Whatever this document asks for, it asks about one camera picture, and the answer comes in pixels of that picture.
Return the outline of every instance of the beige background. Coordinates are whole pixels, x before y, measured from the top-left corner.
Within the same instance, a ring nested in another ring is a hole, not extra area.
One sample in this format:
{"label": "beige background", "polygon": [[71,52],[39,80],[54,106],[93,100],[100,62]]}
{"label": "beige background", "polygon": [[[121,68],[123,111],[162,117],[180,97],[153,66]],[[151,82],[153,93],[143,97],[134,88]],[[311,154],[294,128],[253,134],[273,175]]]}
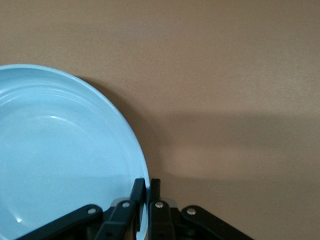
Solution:
{"label": "beige background", "polygon": [[0,0],[0,36],[104,93],[180,208],[320,239],[319,1]]}

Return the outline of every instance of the metal bolt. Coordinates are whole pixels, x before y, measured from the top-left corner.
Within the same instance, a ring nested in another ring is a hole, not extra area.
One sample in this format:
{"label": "metal bolt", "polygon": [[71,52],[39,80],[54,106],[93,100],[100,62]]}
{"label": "metal bolt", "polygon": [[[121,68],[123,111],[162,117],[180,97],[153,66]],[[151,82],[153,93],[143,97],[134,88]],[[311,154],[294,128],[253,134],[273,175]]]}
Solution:
{"label": "metal bolt", "polygon": [[186,213],[189,214],[189,215],[195,215],[196,214],[196,210],[190,207],[190,208],[187,209]]}
{"label": "metal bolt", "polygon": [[155,203],[155,206],[156,206],[158,209],[161,209],[161,208],[164,207],[164,203],[163,203],[162,201],[157,201],[157,202]]}
{"label": "metal bolt", "polygon": [[97,210],[95,208],[90,208],[87,213],[88,214],[94,214],[96,211]]}
{"label": "metal bolt", "polygon": [[128,208],[130,206],[130,203],[129,202],[124,202],[124,203],[122,203],[122,207],[123,208]]}

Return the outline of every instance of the plate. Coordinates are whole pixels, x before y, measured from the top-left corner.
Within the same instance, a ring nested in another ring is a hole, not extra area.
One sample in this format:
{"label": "plate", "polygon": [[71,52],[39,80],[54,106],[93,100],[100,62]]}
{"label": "plate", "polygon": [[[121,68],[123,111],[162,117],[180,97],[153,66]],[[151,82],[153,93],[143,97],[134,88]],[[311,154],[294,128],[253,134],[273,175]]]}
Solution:
{"label": "plate", "polygon": [[[12,240],[87,204],[104,211],[150,185],[132,129],[95,88],[63,71],[0,66],[0,239]],[[138,239],[147,232],[144,209]]]}

